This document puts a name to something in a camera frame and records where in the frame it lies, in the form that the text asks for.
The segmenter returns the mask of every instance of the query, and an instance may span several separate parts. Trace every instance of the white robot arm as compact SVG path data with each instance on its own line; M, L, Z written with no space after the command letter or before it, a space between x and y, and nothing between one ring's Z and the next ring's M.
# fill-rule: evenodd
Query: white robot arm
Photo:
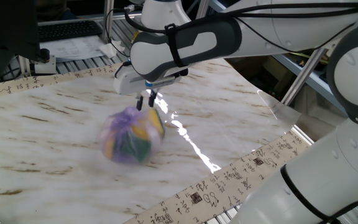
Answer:
M171 85L192 63L211 58L335 47L328 82L349 119L271 175L232 223L337 223L344 208L358 202L358 1L321 2L241 0L190 21L179 0L146 0L144 27L130 21L146 32L135 38L131 62L116 73L114 87L125 95Z

